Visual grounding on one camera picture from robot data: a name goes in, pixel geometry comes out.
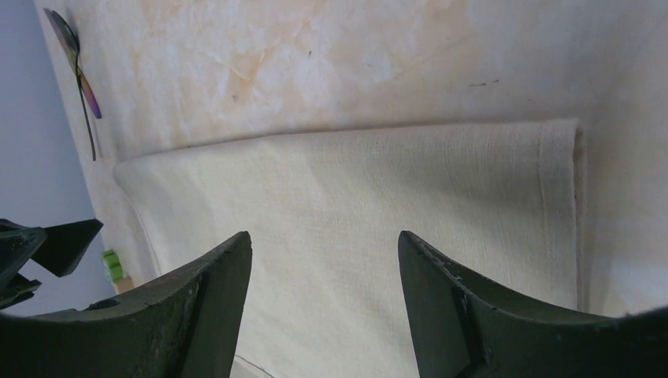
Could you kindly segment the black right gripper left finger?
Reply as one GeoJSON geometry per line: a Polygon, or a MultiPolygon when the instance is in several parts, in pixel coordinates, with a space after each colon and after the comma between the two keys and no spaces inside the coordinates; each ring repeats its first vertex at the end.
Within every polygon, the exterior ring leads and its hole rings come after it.
{"type": "Polygon", "coordinates": [[[86,309],[2,316],[4,377],[228,377],[252,266],[251,236],[86,309]]]}

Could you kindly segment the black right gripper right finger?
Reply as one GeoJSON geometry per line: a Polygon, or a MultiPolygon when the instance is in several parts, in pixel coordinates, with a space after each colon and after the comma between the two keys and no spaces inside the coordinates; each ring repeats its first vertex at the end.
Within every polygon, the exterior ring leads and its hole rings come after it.
{"type": "Polygon", "coordinates": [[[667,310],[604,317],[511,290],[399,235],[403,295],[422,377],[664,377],[667,310]]]}

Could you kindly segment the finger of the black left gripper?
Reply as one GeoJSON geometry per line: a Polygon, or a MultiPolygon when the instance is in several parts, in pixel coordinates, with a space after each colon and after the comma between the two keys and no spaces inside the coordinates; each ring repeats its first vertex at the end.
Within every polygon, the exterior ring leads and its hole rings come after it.
{"type": "Polygon", "coordinates": [[[46,239],[32,260],[55,276],[70,275],[102,227],[100,220],[89,219],[44,228],[46,239]]]}
{"type": "Polygon", "coordinates": [[[41,286],[20,274],[46,240],[43,228],[29,228],[1,219],[1,309],[7,309],[34,296],[41,286]]]}

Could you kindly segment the cream cloth napkin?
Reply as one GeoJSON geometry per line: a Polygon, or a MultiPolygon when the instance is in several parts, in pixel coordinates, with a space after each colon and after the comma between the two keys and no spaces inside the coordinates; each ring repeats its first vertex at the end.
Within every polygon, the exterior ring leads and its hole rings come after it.
{"type": "Polygon", "coordinates": [[[234,377],[416,377],[400,232],[579,309],[578,120],[275,135],[123,162],[158,270],[246,231],[234,377]]]}

